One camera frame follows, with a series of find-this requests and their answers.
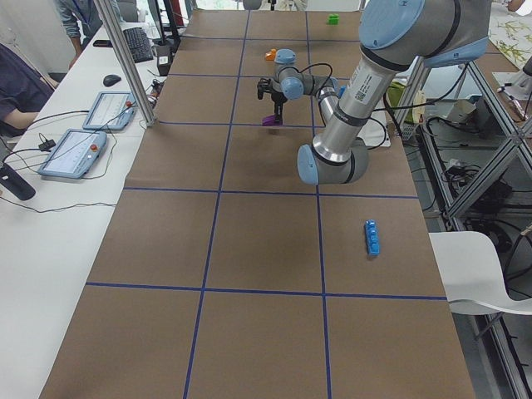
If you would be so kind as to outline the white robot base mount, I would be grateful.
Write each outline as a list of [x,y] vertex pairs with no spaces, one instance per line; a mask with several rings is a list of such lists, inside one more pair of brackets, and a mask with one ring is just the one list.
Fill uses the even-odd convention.
[[366,147],[390,147],[386,112],[373,112],[366,125],[358,133],[358,137],[363,139]]

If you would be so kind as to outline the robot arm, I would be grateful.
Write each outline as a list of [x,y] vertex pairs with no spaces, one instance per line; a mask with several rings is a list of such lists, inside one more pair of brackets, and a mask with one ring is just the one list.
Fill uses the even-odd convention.
[[429,68],[474,61],[488,42],[489,1],[371,1],[358,30],[362,58],[342,94],[331,77],[298,70],[295,54],[277,51],[273,77],[261,79],[258,94],[270,94],[275,123],[283,103],[301,96],[318,100],[325,129],[298,150],[298,174],[308,185],[347,184],[368,165],[368,149],[358,134],[397,73],[416,57]]

